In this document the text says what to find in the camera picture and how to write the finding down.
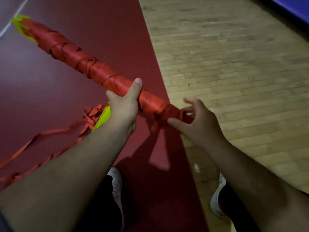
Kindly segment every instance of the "white sneaker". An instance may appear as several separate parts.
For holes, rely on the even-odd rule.
[[[112,167],[111,170],[108,172],[109,176],[113,178],[112,185],[113,185],[113,197],[115,202],[117,203],[118,207],[120,208],[121,215],[122,215],[122,226],[120,232],[123,232],[125,227],[125,218],[123,216],[122,211],[122,204],[121,204],[121,189],[122,189],[122,179],[120,172],[115,167]]]
[[[216,214],[219,217],[225,217],[224,213],[222,212],[222,210],[220,209],[219,206],[219,193],[222,190],[222,188],[226,185],[226,179],[224,178],[224,176],[222,175],[222,173],[220,173],[220,177],[219,177],[219,186],[216,189],[216,191],[214,192],[214,195],[211,197],[211,210],[214,214]]]

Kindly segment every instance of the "hand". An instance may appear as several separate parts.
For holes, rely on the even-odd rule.
[[[141,89],[142,81],[140,78],[136,78],[128,93],[123,97],[116,95],[110,90],[106,91],[106,96],[111,105],[111,117],[108,122],[111,123],[114,128],[127,132],[128,136],[130,136],[136,128],[135,119],[138,112],[137,99]]]
[[[196,98],[184,98],[186,103],[191,106],[185,107],[182,110],[188,113],[193,113],[195,117],[191,124],[184,123],[180,120],[169,118],[168,123],[175,129],[186,135],[189,140],[198,148],[207,151],[207,147],[218,144],[218,142],[226,141],[217,117],[214,113],[208,110],[203,102]]]

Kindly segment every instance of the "parquet floor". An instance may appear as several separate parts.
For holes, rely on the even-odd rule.
[[[309,193],[309,43],[251,0],[140,0],[170,102],[200,98],[231,143]],[[211,160],[183,138],[211,232]]]

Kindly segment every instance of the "maroon painted floor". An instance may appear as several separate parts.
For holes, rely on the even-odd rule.
[[[116,72],[142,78],[145,88],[168,101],[138,0],[29,0],[22,13]],[[13,27],[0,40],[0,52],[0,160],[36,133],[68,127],[85,107],[107,102],[104,87],[52,59]],[[150,134],[152,122],[137,117],[137,130],[115,163],[124,179],[127,231],[207,231],[180,136],[169,129]],[[45,160],[81,128],[40,139],[0,174]]]

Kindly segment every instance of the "pant leg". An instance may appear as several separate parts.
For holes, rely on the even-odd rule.
[[[112,194],[112,177],[107,175],[80,219],[75,232],[119,232],[122,226],[120,208]]]
[[[218,199],[220,206],[233,222],[237,232],[260,232],[253,218],[228,183],[220,191]]]

